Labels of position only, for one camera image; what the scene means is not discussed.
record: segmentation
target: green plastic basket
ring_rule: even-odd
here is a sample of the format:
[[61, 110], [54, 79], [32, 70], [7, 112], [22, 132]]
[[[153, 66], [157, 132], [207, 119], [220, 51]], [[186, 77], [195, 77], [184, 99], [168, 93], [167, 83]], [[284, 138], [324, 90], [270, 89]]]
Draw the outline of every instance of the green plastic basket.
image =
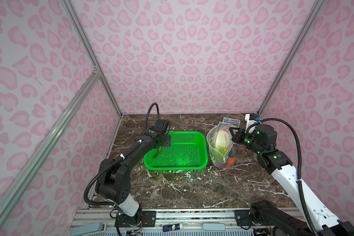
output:
[[144, 155], [149, 170], [200, 170], [208, 163], [206, 138], [196, 131], [171, 131], [171, 146]]

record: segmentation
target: brown marble surface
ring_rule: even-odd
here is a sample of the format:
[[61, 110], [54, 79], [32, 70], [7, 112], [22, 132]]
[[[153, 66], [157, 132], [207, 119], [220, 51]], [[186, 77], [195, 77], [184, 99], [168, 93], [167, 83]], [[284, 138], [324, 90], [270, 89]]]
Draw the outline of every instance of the brown marble surface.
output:
[[[223, 117], [240, 119], [241, 114], [182, 114], [161, 115], [171, 124], [170, 131], [199, 131], [206, 137]], [[125, 115], [116, 136], [110, 158], [128, 149], [135, 137], [143, 130], [146, 115]], [[156, 116], [151, 115], [149, 127]], [[147, 208], [202, 208], [202, 207], [249, 207], [262, 199], [273, 202], [277, 207], [295, 207], [287, 193], [260, 165], [253, 154], [234, 145], [236, 161], [234, 168], [225, 171], [213, 166], [210, 156], [208, 165], [202, 170], [149, 171], [141, 160], [131, 173], [131, 194]], [[95, 201], [103, 198], [96, 196]]]

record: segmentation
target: cabbage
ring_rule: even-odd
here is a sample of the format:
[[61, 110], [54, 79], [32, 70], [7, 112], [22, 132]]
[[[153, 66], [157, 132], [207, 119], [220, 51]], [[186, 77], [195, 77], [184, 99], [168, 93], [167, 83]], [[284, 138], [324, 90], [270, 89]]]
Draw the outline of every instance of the cabbage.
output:
[[226, 154], [227, 150], [230, 148], [231, 145], [231, 139], [229, 134], [224, 131], [220, 130], [217, 134], [216, 137], [214, 138], [212, 142], [212, 147], [214, 149], [217, 149], [223, 156]]

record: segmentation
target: side wall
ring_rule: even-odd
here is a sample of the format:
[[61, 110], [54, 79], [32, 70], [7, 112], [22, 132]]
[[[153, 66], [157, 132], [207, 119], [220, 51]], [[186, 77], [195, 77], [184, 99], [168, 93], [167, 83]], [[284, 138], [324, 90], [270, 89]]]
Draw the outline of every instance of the side wall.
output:
[[[293, 125], [304, 180], [340, 219], [354, 224], [354, 1], [328, 1], [263, 117]], [[274, 127], [279, 147], [296, 163], [291, 131]]]
[[72, 1], [124, 113], [257, 111], [311, 0]]
[[92, 69], [58, 0], [0, 1], [0, 198]]
[[3, 225], [0, 235], [64, 235], [97, 174], [118, 117], [97, 81], [50, 156]]

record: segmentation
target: plastic bag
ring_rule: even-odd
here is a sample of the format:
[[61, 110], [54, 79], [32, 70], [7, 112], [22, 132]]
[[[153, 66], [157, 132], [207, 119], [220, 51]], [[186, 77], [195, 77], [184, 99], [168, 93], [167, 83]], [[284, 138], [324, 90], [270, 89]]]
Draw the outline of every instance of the plastic bag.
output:
[[[234, 142], [232, 142], [232, 135], [230, 133], [229, 128], [234, 127], [231, 124], [219, 122], [217, 126], [212, 128], [207, 134], [207, 143], [208, 150], [210, 153], [212, 163], [221, 169], [230, 170], [233, 167], [233, 163], [235, 162], [235, 149], [233, 148]], [[229, 144], [227, 146], [227, 151], [225, 154], [221, 153], [219, 150], [215, 149], [215, 140], [220, 131], [225, 131], [229, 136]]]

